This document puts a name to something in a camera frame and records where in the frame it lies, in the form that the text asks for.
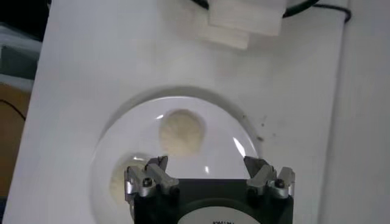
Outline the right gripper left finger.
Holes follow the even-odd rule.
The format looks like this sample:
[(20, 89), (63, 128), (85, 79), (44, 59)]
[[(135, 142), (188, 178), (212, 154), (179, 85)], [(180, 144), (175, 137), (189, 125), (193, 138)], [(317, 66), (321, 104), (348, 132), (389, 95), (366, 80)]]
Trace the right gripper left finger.
[(168, 156), (150, 159), (140, 168), (128, 166), (124, 171), (124, 195), (130, 203), (136, 196), (142, 198), (154, 197), (157, 191), (173, 198), (179, 196), (179, 180), (170, 177), (166, 172)]

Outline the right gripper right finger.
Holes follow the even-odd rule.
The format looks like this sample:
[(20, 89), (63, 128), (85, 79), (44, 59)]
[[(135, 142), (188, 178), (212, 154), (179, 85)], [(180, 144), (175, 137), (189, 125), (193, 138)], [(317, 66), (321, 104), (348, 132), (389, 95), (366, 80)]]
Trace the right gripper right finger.
[(261, 158), (245, 156), (243, 158), (250, 178), (246, 180), (249, 189), (258, 196), (269, 193), (276, 199), (294, 197), (295, 173), (290, 167), (282, 167), (277, 172), (272, 165)]

